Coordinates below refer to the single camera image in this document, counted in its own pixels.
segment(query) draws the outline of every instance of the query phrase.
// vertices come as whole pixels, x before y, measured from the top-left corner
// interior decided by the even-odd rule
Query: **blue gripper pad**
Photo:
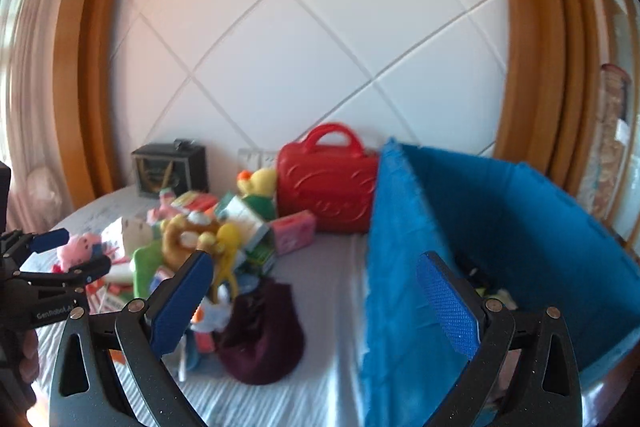
[[[51,232],[34,235],[29,248],[32,252],[46,252],[54,248],[66,245],[69,242],[69,233],[66,229],[51,230]]]
[[[478,320],[426,255],[418,259],[417,276],[453,349],[471,360],[480,347]]]
[[[167,279],[158,286],[156,293],[159,293],[159,298],[164,298],[164,289],[173,290],[151,323],[150,345],[158,359],[174,352],[212,280],[212,258],[204,252],[196,252],[172,279]]]

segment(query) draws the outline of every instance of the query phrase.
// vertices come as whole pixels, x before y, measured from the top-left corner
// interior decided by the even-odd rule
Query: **yellow duck plush toy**
[[[242,193],[242,201],[265,221],[276,218],[273,197],[277,181],[276,169],[259,169],[253,174],[242,171],[238,174],[238,189]]]
[[[238,227],[232,223],[225,223],[218,233],[203,233],[198,240],[198,250],[210,254],[216,261],[215,275],[211,285],[210,300],[218,304],[218,286],[227,281],[231,286],[231,300],[238,297],[238,281],[234,274],[236,253],[242,245],[242,238]]]

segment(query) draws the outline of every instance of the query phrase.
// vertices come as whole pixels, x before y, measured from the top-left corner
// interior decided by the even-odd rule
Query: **maroon hat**
[[[250,385],[266,385],[295,369],[305,350],[291,286],[265,279],[234,301],[231,320],[217,342],[229,374]]]

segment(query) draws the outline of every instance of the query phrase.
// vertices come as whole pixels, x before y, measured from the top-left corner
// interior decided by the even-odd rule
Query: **red suitcase handle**
[[[302,142],[304,152],[306,154],[314,152],[320,139],[332,132],[344,134],[349,139],[349,143],[346,148],[351,153],[351,156],[354,158],[364,158],[365,151],[360,138],[358,138],[358,136],[356,136],[356,134],[346,125],[341,123],[323,123],[309,131],[309,134],[306,135],[305,140]]]

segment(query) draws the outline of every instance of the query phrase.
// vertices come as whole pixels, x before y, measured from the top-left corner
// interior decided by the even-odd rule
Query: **red suitcase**
[[[348,144],[318,143],[334,132],[346,135]],[[310,210],[318,218],[319,232],[369,231],[378,155],[367,153],[347,126],[319,125],[302,142],[284,146],[276,167],[281,216]]]

